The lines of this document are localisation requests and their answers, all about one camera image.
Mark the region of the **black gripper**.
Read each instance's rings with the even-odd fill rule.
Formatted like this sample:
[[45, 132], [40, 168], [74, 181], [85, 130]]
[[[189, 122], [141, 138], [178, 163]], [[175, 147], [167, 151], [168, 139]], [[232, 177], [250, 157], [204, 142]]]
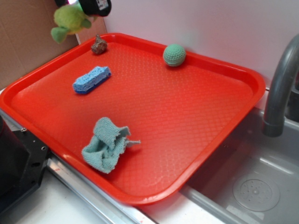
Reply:
[[106, 17], [112, 9], [111, 0], [55, 0], [58, 7], [79, 4], [86, 15]]

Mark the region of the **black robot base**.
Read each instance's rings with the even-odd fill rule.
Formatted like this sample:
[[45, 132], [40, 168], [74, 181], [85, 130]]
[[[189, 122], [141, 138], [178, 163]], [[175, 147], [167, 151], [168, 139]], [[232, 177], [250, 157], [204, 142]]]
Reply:
[[0, 213], [36, 191], [42, 182], [49, 147], [28, 130], [12, 131], [0, 119]]

